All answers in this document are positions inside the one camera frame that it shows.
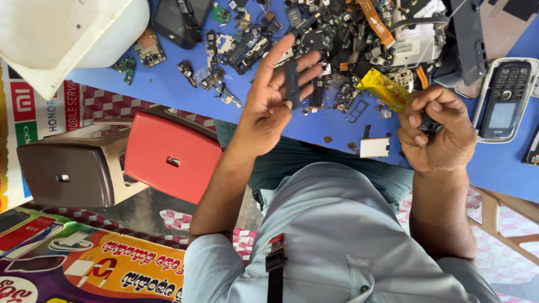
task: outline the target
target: dark green pants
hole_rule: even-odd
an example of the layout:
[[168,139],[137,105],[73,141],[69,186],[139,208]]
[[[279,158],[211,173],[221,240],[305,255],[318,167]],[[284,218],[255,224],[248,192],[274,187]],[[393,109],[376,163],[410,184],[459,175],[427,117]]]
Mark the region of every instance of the dark green pants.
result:
[[[236,124],[215,120],[215,128],[221,147],[228,146]],[[395,214],[399,213],[400,202],[412,190],[413,170],[387,164],[372,159],[362,159],[348,154],[305,143],[288,137],[281,137],[279,143],[267,154],[258,156],[253,173],[247,185],[253,196],[260,200],[260,189],[275,189],[282,179],[315,162],[335,162],[351,167],[365,175],[382,194]]]

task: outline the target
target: blue table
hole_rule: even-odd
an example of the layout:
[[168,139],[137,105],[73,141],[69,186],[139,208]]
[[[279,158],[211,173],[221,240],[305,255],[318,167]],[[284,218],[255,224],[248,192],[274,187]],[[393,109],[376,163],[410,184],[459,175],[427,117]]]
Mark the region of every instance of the blue table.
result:
[[[150,9],[156,8],[157,0],[149,0]],[[227,1],[218,0],[218,3],[228,8]],[[251,14],[251,21],[262,12],[260,6],[253,1],[247,5]],[[279,1],[272,2],[270,6],[277,20],[283,23],[283,28],[276,33],[275,37],[282,37],[288,27],[288,19],[285,9]],[[203,30],[215,30],[225,34],[236,32],[235,22],[221,26],[211,18],[211,12],[204,24]],[[526,32],[522,35],[508,56],[510,57],[539,57],[539,18],[536,18]],[[105,89],[114,93],[124,94],[133,98],[147,100],[158,104],[178,108],[215,119],[229,122],[238,122],[241,109],[234,104],[225,104],[220,98],[214,98],[217,92],[214,90],[204,91],[202,87],[193,88],[185,77],[177,70],[176,65],[182,60],[189,60],[193,69],[197,71],[206,65],[207,54],[205,44],[199,43],[194,49],[186,51],[159,36],[159,41],[166,55],[166,60],[153,67],[144,68],[137,62],[137,69],[133,82],[127,86],[123,82],[123,74],[113,71],[111,68],[80,68],[72,71],[68,79],[75,82]],[[130,48],[123,56],[138,58],[133,48]],[[226,87],[237,96],[242,103],[245,102],[249,90],[249,82],[253,78],[258,64],[244,75],[237,75],[229,66],[222,66],[226,74],[233,80],[225,79]],[[408,161],[399,155],[402,151],[396,135],[399,121],[397,115],[388,119],[380,119],[380,112],[375,110],[378,106],[375,97],[365,94],[362,99],[370,104],[363,115],[355,124],[346,121],[345,114],[339,110],[331,109],[337,90],[332,89],[326,93],[324,109],[317,113],[309,113],[304,116],[299,110],[293,112],[292,119],[285,128],[283,135],[298,140],[319,144],[328,148],[338,149],[344,152],[357,152],[356,146],[360,146],[360,140],[366,125],[372,125],[370,138],[386,137],[390,133],[389,157],[378,158],[391,164],[410,167]],[[469,113],[472,116],[475,111],[476,100],[466,100]],[[475,186],[492,189],[507,195],[539,202],[538,194],[534,190],[539,182],[539,168],[522,164],[524,151],[527,148],[530,136],[539,124],[539,103],[535,98],[530,99],[526,114],[521,122],[516,138],[506,144],[478,144],[472,161],[468,165],[471,183]],[[326,143],[325,137],[332,141]]]

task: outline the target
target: poster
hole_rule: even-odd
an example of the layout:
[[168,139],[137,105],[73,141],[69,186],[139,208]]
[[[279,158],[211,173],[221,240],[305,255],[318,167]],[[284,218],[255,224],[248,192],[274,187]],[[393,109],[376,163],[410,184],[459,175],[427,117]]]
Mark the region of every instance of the poster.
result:
[[0,60],[0,213],[32,200],[20,172],[17,146],[81,127],[82,86],[64,81],[43,99]]
[[181,302],[182,250],[23,208],[0,231],[0,303]]

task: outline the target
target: sim tray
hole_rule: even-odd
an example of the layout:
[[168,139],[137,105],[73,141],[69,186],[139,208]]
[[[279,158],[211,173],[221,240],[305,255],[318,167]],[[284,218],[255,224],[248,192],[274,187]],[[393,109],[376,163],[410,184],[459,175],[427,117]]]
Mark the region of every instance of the sim tray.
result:
[[[359,111],[357,109],[357,107],[363,103],[364,106],[363,108]],[[367,106],[369,106],[369,104],[367,102],[365,102],[363,99],[360,99],[360,101],[356,104],[356,106],[354,107],[354,109],[352,109],[352,111],[350,112],[350,114],[348,114],[348,117],[346,117],[346,121],[354,124],[356,123],[357,119],[361,116],[361,114],[363,114],[363,112],[365,111],[365,109],[367,108]]]

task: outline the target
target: light blue shirt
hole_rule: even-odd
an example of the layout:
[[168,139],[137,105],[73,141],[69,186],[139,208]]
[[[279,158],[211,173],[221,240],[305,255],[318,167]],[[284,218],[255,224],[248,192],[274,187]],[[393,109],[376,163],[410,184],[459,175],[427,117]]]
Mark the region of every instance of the light blue shirt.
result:
[[311,164],[265,197],[273,200],[249,266],[225,236],[197,238],[185,254],[182,302],[266,302],[268,241],[280,233],[288,258],[283,302],[500,302],[473,264],[429,257],[349,167]]

